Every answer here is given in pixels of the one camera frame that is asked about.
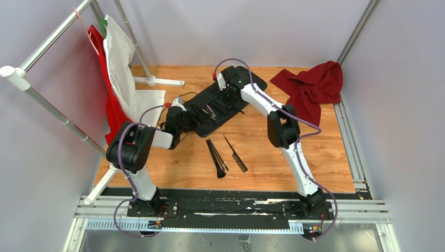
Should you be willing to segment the pink handle makeup brush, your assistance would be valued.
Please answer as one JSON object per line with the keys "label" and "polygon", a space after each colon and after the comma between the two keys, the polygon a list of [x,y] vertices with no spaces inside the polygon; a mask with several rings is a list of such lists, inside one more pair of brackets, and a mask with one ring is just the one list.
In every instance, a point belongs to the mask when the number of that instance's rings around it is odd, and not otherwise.
{"label": "pink handle makeup brush", "polygon": [[207,105],[206,107],[207,107],[208,110],[211,112],[211,116],[214,117],[214,118],[216,118],[217,115],[216,115],[216,113],[214,112],[214,110],[211,108],[211,106],[210,106],[210,105]]}

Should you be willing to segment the black makeup brush roll case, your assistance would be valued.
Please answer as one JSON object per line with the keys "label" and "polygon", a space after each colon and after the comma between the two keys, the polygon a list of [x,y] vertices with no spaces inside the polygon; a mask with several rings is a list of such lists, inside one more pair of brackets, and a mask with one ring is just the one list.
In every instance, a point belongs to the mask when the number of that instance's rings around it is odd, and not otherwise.
{"label": "black makeup brush roll case", "polygon": [[[243,111],[243,109],[248,105],[248,102],[244,100],[224,100],[225,103],[230,106],[230,112],[228,114],[224,114],[212,104],[210,104],[210,102],[216,96],[220,97],[220,91],[221,90],[219,90],[218,88],[217,81],[214,81],[214,83],[212,83],[210,86],[208,86],[203,91],[196,94],[194,97],[184,103],[184,107],[187,109],[187,112],[190,112],[193,118],[197,121],[197,128],[192,132],[195,132],[201,138],[210,135],[226,122],[228,122],[230,119],[232,119],[234,116],[239,114],[238,111],[232,109],[232,106],[235,106],[236,108]],[[216,121],[213,121],[207,114],[202,112],[202,109],[205,109],[211,114],[211,112],[206,107],[207,105],[210,105],[216,113]]]}

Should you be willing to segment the large black powder brush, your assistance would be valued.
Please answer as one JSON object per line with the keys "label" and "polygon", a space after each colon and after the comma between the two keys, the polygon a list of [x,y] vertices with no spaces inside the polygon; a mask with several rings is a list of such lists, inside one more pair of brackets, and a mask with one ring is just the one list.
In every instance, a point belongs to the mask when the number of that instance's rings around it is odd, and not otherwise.
{"label": "large black powder brush", "polygon": [[212,145],[210,143],[210,140],[206,140],[206,143],[207,143],[207,146],[209,148],[210,155],[211,155],[211,157],[213,159],[213,162],[215,164],[217,178],[218,179],[224,178],[226,176],[226,173],[225,173],[225,171],[222,170],[222,168],[219,165],[218,159],[216,157],[216,153],[215,153],[214,148],[212,147]]}

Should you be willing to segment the black comb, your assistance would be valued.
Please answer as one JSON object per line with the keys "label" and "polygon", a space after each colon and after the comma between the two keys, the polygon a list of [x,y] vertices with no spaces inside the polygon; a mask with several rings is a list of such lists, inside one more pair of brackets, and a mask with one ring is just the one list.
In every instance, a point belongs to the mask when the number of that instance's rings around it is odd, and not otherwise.
{"label": "black comb", "polygon": [[227,144],[229,145],[230,149],[232,150],[232,158],[235,160],[235,162],[237,163],[238,167],[241,169],[241,171],[243,173],[246,173],[248,171],[248,168],[246,167],[246,165],[244,164],[244,162],[241,160],[241,158],[239,157],[239,155],[237,154],[236,150],[233,148],[233,146],[230,144],[230,142],[228,141],[228,139],[226,138],[225,135],[223,135],[223,137],[225,138]]}

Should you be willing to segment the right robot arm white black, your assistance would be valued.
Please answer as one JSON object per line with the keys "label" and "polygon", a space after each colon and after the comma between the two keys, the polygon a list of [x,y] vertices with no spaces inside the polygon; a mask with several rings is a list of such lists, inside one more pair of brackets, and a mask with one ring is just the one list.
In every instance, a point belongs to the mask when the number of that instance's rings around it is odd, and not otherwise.
{"label": "right robot arm white black", "polygon": [[220,91],[233,99],[241,99],[256,108],[267,119],[268,139],[287,161],[300,196],[300,212],[308,219],[321,212],[326,202],[321,187],[315,181],[302,150],[299,121],[292,106],[285,106],[266,94],[248,70],[247,80],[234,67],[213,73]]}

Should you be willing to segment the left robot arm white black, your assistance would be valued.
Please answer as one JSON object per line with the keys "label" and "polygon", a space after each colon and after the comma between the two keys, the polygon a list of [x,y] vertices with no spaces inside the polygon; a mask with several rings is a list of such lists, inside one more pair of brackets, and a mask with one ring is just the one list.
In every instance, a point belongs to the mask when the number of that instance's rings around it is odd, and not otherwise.
{"label": "left robot arm white black", "polygon": [[167,103],[165,122],[159,128],[143,123],[143,112],[138,122],[126,121],[109,144],[106,159],[119,168],[129,181],[134,197],[129,205],[156,216],[161,210],[160,192],[146,169],[152,147],[173,150],[182,140],[181,135],[194,131],[199,125],[199,114],[182,104]]}

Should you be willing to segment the thin black makeup brush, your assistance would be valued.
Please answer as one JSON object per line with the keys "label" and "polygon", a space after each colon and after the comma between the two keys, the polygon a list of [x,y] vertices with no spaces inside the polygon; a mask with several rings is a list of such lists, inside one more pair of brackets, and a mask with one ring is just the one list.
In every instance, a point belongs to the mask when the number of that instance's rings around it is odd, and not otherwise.
{"label": "thin black makeup brush", "polygon": [[212,143],[212,141],[210,139],[209,139],[209,143],[210,143],[211,147],[213,148],[213,152],[216,155],[216,159],[219,162],[221,169],[224,171],[228,171],[229,170],[228,166],[223,161],[222,157],[220,156],[219,152],[217,151],[216,147],[214,146],[214,144]]}

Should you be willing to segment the red hanging garment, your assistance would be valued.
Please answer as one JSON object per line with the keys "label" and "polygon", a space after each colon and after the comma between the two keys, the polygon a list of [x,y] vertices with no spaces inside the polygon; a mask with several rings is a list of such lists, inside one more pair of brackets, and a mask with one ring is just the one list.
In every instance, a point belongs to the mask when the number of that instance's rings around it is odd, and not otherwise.
{"label": "red hanging garment", "polygon": [[103,47],[103,37],[98,32],[98,30],[91,25],[88,28],[88,34],[91,36],[91,41],[97,51],[99,52],[97,58],[99,62],[99,66],[101,69],[101,75],[105,83],[105,87],[108,94],[108,99],[105,104],[105,110],[107,114],[107,122],[110,128],[110,132],[106,134],[105,140],[107,144],[110,144],[116,134],[119,132],[120,128],[123,126],[125,122],[133,122],[130,118],[126,116],[124,111],[121,108],[121,105],[115,96],[111,82],[108,76],[108,68],[107,68],[107,61],[105,57],[105,51]]}

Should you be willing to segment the dark red cloth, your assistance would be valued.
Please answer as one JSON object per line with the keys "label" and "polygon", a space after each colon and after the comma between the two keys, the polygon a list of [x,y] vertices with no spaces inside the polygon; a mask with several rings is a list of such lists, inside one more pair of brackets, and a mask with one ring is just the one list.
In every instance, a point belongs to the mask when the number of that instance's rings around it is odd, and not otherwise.
{"label": "dark red cloth", "polygon": [[317,127],[321,120],[321,104],[335,104],[342,100],[343,69],[334,61],[298,74],[283,69],[270,82],[289,95],[287,104],[293,105],[298,118]]}

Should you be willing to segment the white hanging cloth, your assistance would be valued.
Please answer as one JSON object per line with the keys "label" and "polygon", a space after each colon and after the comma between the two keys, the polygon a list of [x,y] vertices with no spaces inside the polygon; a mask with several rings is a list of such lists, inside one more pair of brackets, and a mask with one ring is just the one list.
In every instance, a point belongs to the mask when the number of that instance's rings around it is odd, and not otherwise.
{"label": "white hanging cloth", "polygon": [[135,54],[133,43],[112,17],[106,15],[104,20],[107,35],[103,47],[112,91],[126,117],[134,122],[139,122],[143,112],[151,108],[143,115],[142,123],[155,126],[162,112],[161,107],[155,106],[165,103],[166,91],[136,89],[129,66]]}

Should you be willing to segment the pink hanger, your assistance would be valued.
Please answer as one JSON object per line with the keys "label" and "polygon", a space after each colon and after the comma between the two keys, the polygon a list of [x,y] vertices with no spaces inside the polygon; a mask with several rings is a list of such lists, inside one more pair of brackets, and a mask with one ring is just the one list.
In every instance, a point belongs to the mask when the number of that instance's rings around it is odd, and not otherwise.
{"label": "pink hanger", "polygon": [[98,56],[99,55],[99,51],[98,51],[97,47],[95,46],[94,42],[92,41],[91,34],[88,32],[88,30],[86,28],[86,25],[84,24],[80,14],[79,14],[79,12],[77,11],[77,9],[75,7],[73,8],[73,11],[74,11],[74,13],[76,15],[77,20],[81,23],[82,28],[84,30],[84,33],[86,34],[86,36],[87,36],[87,38],[88,38],[92,48],[94,49],[96,55]]}

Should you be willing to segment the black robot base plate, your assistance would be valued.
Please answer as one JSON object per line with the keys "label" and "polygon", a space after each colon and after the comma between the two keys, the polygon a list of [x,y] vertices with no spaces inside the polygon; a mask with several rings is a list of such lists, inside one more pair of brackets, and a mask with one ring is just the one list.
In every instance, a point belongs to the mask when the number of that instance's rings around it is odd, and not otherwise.
{"label": "black robot base plate", "polygon": [[289,221],[308,221],[323,224],[336,221],[336,205],[326,202],[313,215],[305,215],[300,196],[296,192],[221,191],[161,189],[161,209],[149,216],[130,206],[124,209],[125,217],[138,217],[150,221],[154,217],[162,230],[284,230]]}

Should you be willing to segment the aluminium rail frame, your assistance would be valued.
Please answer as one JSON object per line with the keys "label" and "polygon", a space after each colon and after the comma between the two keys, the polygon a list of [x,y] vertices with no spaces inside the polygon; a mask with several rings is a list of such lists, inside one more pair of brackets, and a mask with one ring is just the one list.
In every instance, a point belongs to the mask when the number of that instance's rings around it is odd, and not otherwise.
{"label": "aluminium rail frame", "polygon": [[162,189],[146,215],[129,188],[82,196],[64,251],[400,251],[385,203],[369,192],[328,196],[304,215],[293,192]]}

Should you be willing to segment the right corner aluminium post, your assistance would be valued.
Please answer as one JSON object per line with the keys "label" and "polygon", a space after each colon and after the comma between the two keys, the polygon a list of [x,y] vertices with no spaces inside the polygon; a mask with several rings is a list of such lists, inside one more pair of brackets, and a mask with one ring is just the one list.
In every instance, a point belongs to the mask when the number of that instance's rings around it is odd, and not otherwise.
{"label": "right corner aluminium post", "polygon": [[363,29],[365,28],[366,24],[370,20],[371,16],[373,15],[376,7],[380,3],[380,0],[370,0],[363,11],[359,21],[357,22],[355,28],[353,29],[349,39],[347,40],[342,52],[340,53],[339,58],[337,59],[337,62],[342,65],[348,54],[350,53],[351,49],[353,48],[355,42],[359,38],[360,34],[362,33]]}

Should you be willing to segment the silver clothes rack frame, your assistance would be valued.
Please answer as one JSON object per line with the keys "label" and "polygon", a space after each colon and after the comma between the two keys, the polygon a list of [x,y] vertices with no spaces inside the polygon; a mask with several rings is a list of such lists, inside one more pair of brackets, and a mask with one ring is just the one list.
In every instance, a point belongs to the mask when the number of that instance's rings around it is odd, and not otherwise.
{"label": "silver clothes rack frame", "polygon": [[[18,67],[79,1],[1,1],[1,66]],[[108,128],[99,65],[76,20],[26,75],[100,145]],[[26,93],[1,79],[1,207],[69,205],[89,192],[99,152]]]}

